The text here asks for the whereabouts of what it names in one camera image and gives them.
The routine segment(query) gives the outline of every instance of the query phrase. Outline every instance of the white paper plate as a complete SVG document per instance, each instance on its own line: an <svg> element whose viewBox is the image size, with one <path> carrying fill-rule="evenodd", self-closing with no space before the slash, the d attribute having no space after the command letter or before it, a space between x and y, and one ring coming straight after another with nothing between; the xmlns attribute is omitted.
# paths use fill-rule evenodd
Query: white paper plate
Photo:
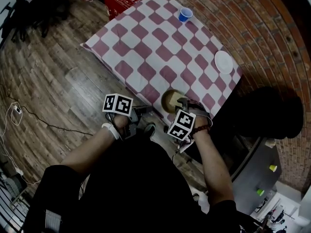
<svg viewBox="0 0 311 233"><path fill-rule="evenodd" d="M215 64L218 70L223 74L229 74L233 69L231 56L225 51L218 51L215 54Z"/></svg>

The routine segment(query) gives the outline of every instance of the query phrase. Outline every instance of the blue cup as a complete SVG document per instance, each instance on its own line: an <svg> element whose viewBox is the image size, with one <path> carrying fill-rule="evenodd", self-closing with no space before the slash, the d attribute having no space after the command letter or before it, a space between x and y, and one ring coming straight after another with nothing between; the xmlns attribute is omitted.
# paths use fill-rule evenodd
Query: blue cup
<svg viewBox="0 0 311 233"><path fill-rule="evenodd" d="M189 8L181 8L180 9L180 14L179 14L179 17L178 19L182 22L185 22L187 21L189 18L191 18L193 16L193 12L191 9Z"/></svg>

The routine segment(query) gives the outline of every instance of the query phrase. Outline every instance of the hardwood floor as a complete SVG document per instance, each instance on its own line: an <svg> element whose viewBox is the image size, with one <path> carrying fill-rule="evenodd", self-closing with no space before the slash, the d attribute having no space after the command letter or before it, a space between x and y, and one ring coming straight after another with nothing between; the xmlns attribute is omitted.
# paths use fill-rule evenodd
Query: hardwood floor
<svg viewBox="0 0 311 233"><path fill-rule="evenodd" d="M134 96L95 56L80 47L80 43L108 22L105 6L96 0L70 2L68 19L51 26L46 38L41 37L40 30L34 29L27 31L25 42L13 43L8 37L0 51L0 83L21 106L49 124L94 134L106 121L102 113L106 94ZM0 87L0 96L0 131L3 133L5 113L14 101L6 97L3 87ZM134 98L135 105L142 105ZM30 183L39 181L45 168L60 163L89 138L89 135L48 127L25 109L19 126L13 125L10 115L7 120L5 145ZM18 122L19 117L14 116L13 120ZM163 133L163 124L156 116L144 118L142 124L149 121L157 125L153 140L172 157L177 149L173 140ZM6 157L0 155L0 159L3 162ZM175 164L189 184L205 191L202 176L192 171L187 160L186 154L176 155ZM192 163L202 170L195 161ZM11 175L15 173L10 161L5 166ZM36 188L37 184L30 185L28 193L32 196Z"/></svg>

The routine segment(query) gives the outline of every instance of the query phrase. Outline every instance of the red and white checkered tablecloth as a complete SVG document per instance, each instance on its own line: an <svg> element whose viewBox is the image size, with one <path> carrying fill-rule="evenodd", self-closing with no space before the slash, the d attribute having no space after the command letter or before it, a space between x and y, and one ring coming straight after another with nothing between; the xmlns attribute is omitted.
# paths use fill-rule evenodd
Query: red and white checkered tablecloth
<svg viewBox="0 0 311 233"><path fill-rule="evenodd" d="M170 124L161 106L168 89L200 101L214 117L241 78L233 70L219 72L214 56L225 50L196 18L178 20L182 6L175 0L143 0L107 23L82 46Z"/></svg>

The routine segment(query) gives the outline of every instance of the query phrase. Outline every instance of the brick wall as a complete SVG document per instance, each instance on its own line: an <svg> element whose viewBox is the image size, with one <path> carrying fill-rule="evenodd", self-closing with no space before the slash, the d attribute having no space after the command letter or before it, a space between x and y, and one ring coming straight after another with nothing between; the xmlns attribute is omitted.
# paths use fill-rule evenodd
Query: brick wall
<svg viewBox="0 0 311 233"><path fill-rule="evenodd" d="M294 90L305 109L302 132L277 141L281 181L303 191L311 182L310 57L299 29L281 0L177 0L227 47L243 69L240 92L272 86Z"/></svg>

